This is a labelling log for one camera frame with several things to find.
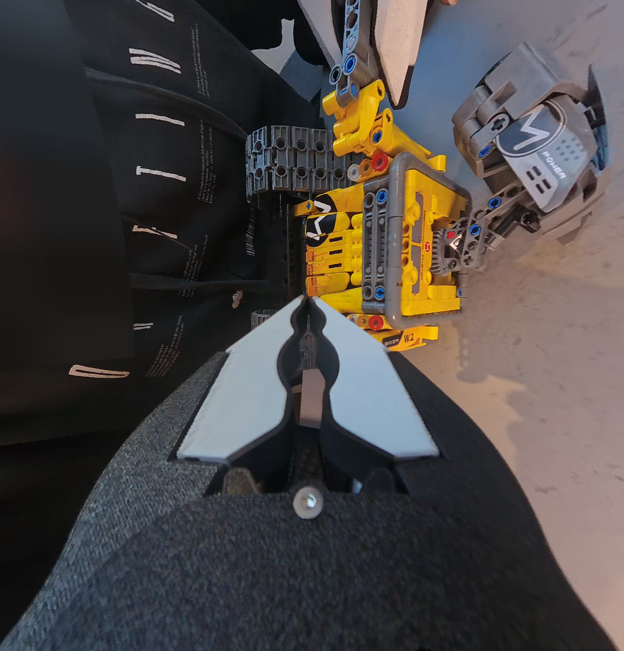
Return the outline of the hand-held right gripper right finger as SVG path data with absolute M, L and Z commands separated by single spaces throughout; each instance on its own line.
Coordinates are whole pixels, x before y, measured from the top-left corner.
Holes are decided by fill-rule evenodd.
M 410 492 L 405 463 L 439 451 L 388 350 L 316 297 L 311 329 L 325 383 L 319 437 L 326 465 L 363 492 Z

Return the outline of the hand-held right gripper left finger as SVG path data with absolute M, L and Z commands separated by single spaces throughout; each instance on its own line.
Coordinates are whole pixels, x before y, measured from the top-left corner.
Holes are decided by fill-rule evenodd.
M 306 301 L 297 297 L 227 349 L 177 451 L 178 460 L 218 465 L 207 492 L 221 492 L 237 468 L 251 472 L 265 492 L 291 487 L 297 431 L 292 386 L 300 374 Z

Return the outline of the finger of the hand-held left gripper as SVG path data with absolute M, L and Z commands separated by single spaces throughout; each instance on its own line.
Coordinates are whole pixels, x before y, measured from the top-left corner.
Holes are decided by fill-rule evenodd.
M 345 1 L 299 1 L 327 62 L 342 62 Z
M 406 105 L 430 1 L 375 1 L 371 46 L 394 109 Z

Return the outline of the yellow tracked brick robot model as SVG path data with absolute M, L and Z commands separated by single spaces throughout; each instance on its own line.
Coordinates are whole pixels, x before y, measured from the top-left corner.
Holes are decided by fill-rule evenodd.
M 446 157 L 395 123 L 375 54 L 375 1 L 346 1 L 343 60 L 322 109 L 331 131 L 266 126 L 246 139 L 246 195 L 270 218 L 275 308 L 319 297 L 392 351 L 438 338 L 461 308 L 456 273 L 433 275 L 433 236 L 470 212 Z

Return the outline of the grey robot model head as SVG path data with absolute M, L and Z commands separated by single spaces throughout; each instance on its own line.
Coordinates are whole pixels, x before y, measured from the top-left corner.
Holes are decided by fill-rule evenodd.
M 453 115 L 454 142 L 491 193 L 432 242 L 433 275 L 482 267 L 516 228 L 568 245 L 609 183 L 608 128 L 592 68 L 588 86 L 557 77 L 523 42 Z

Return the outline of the person in black hoodie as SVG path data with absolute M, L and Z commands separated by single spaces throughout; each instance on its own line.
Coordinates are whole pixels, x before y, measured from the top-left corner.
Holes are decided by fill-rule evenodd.
M 0 1 L 0 448 L 133 430 L 267 283 L 244 142 L 318 125 L 198 1 Z

